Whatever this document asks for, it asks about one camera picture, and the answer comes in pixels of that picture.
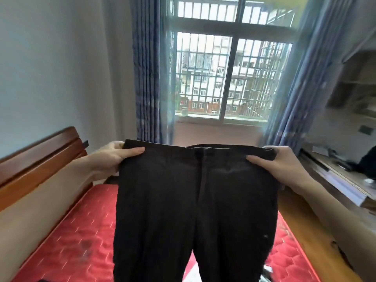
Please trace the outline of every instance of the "window pane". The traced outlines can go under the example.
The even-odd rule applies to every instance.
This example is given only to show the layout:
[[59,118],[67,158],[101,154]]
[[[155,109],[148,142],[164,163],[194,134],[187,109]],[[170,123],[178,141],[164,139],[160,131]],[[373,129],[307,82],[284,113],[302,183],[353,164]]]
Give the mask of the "window pane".
[[239,39],[225,119],[268,120],[291,47],[289,43]]
[[238,0],[179,0],[178,16],[234,22]]
[[231,38],[177,34],[175,114],[219,118]]
[[243,23],[298,27],[308,0],[246,0]]

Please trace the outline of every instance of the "curtain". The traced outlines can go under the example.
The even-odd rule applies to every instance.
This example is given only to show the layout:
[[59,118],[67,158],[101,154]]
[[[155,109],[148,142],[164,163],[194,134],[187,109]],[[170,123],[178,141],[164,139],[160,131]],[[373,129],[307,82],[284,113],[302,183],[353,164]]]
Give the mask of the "curtain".
[[262,143],[289,146],[298,154],[318,108],[325,105],[325,86],[338,57],[346,19],[355,0],[309,0],[300,23],[284,79],[273,101]]
[[171,144],[171,43],[167,0],[130,0],[137,139]]

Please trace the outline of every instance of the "person's right hand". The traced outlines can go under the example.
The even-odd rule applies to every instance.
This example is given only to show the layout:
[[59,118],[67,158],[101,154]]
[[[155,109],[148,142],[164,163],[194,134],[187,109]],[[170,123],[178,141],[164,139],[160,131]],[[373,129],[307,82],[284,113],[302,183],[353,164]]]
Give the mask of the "person's right hand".
[[247,160],[270,172],[281,184],[291,187],[303,195],[312,184],[317,182],[304,169],[299,159],[288,146],[266,146],[275,149],[277,156],[273,161],[258,156],[248,155]]

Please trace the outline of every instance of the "red mattress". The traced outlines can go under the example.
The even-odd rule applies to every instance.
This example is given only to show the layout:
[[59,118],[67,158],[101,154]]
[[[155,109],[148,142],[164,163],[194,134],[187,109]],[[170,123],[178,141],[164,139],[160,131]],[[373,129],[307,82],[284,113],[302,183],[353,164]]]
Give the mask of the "red mattress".
[[[22,265],[13,282],[113,281],[112,242],[116,185],[91,188]],[[315,271],[281,215],[274,247],[267,260],[274,282],[319,282]],[[201,281],[192,254],[183,281]]]

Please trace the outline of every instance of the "wooden bed frame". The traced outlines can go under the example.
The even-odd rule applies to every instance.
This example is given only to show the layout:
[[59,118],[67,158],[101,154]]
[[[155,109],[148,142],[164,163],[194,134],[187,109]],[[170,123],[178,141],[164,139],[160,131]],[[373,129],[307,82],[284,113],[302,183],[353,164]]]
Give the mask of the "wooden bed frame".
[[72,160],[85,155],[76,129],[68,127],[0,159],[0,211],[32,192]]

